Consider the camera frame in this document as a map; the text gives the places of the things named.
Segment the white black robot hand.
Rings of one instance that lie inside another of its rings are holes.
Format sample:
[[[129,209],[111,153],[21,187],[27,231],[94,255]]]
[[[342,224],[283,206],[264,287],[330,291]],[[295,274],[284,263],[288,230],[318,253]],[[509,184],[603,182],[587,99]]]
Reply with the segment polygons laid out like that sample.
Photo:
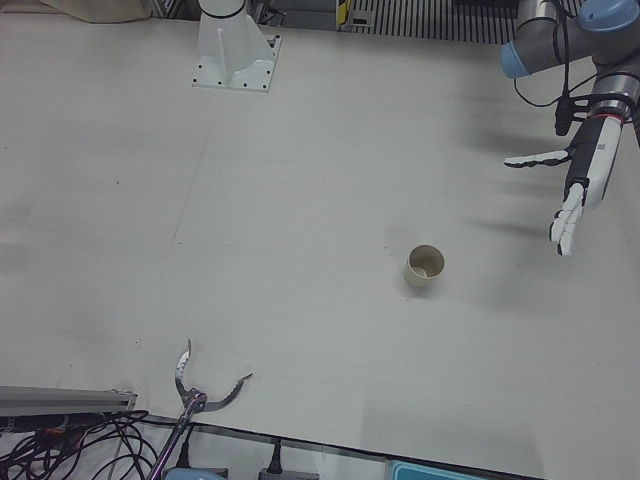
[[[572,253],[574,231],[585,210],[599,205],[606,193],[615,164],[624,119],[613,114],[597,114],[582,122],[569,145],[528,156],[509,157],[509,168],[569,165],[563,201],[549,227],[549,239],[561,256]]]

